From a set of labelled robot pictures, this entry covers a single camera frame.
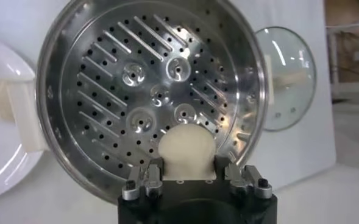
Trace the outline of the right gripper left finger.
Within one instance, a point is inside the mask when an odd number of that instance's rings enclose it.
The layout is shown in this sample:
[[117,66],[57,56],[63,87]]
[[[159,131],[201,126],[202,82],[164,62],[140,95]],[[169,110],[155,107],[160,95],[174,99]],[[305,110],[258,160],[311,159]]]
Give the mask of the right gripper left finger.
[[131,167],[130,174],[122,188],[123,200],[137,200],[142,194],[148,198],[159,198],[163,190],[163,158],[152,159],[145,169]]

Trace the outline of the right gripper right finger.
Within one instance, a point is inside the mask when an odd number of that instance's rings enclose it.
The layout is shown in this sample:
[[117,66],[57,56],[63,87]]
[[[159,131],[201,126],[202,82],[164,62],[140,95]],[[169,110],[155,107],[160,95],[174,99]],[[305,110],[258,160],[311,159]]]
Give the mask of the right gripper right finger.
[[228,182],[231,193],[254,194],[257,198],[268,200],[272,197],[272,186],[252,165],[238,167],[226,157],[215,156],[216,180]]

